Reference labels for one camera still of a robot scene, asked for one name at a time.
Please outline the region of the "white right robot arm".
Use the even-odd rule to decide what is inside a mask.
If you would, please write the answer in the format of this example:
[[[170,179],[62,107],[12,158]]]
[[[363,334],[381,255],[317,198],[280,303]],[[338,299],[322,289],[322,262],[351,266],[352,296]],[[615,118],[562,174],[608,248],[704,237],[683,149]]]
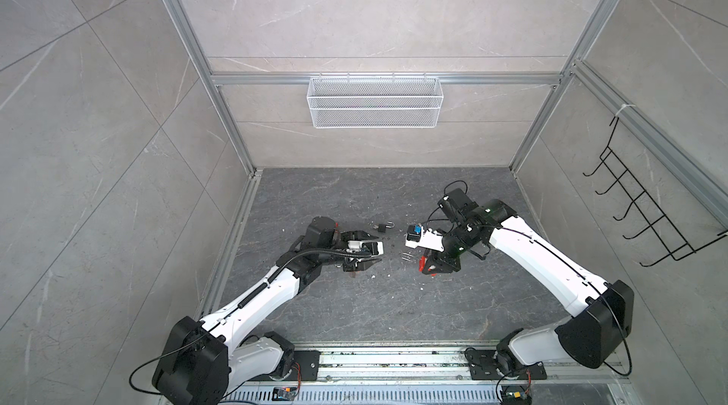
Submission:
[[[503,338],[494,354],[500,375],[515,378],[538,363],[568,359],[597,369],[618,347],[628,345],[634,292],[626,283],[610,283],[579,266],[499,199],[481,205],[456,188],[442,196],[438,209],[451,224],[449,230],[434,230],[427,223],[407,230],[407,247],[423,252],[420,272],[458,272],[462,255],[483,244],[518,263],[568,314],[556,323],[517,329]]]

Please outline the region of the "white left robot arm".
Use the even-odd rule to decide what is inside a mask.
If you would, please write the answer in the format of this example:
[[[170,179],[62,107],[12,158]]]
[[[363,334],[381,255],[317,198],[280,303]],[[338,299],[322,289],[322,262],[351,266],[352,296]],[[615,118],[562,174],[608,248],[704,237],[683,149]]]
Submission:
[[[313,218],[254,286],[199,320],[184,317],[173,326],[151,378],[155,392],[172,404],[218,404],[254,378],[286,378],[294,344],[275,332],[256,336],[254,329],[301,294],[324,267],[359,272],[383,253],[377,236],[343,232],[330,217]]]

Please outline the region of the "metal base rail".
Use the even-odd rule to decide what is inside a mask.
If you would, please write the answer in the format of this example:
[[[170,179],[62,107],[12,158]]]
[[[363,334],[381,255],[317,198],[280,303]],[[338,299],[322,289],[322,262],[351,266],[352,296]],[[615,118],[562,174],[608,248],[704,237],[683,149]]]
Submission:
[[[504,375],[494,342],[311,342],[286,380],[256,378],[227,404],[638,404],[610,367],[547,361]]]

